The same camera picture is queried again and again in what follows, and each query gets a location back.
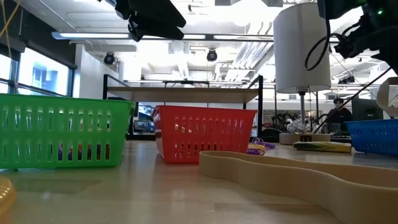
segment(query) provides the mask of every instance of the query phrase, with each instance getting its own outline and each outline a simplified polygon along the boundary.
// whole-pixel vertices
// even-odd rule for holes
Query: person
[[[344,103],[344,100],[342,98],[337,98],[333,100],[333,103],[335,104],[335,108],[330,110],[328,113],[328,129],[331,131],[331,124],[338,123],[340,124],[340,131],[347,132],[347,125],[345,125],[344,122],[352,121],[353,114],[347,108],[342,107],[342,109],[338,110],[332,115],[332,113]]]

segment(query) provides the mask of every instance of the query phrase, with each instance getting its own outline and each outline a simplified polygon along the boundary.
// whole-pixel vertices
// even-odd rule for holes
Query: green basket
[[[0,168],[116,166],[135,103],[0,94]]]

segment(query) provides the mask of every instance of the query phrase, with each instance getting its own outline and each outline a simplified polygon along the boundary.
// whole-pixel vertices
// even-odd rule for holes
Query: security camera
[[[217,53],[215,49],[210,49],[207,53],[207,61],[208,62],[215,62],[217,60]]]
[[[114,52],[106,53],[104,58],[104,63],[107,65],[114,65],[116,63],[116,58],[114,57]]]

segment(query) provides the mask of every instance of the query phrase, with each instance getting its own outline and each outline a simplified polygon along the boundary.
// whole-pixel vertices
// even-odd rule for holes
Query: blue basket
[[[346,122],[355,150],[398,156],[398,119]]]

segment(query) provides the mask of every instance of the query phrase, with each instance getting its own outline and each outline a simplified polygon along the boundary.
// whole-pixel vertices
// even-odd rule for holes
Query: beige curved track
[[[398,170],[205,151],[200,172],[318,204],[347,224],[398,223]]]
[[[5,177],[0,177],[0,220],[6,219],[15,199],[16,191],[11,181]]]

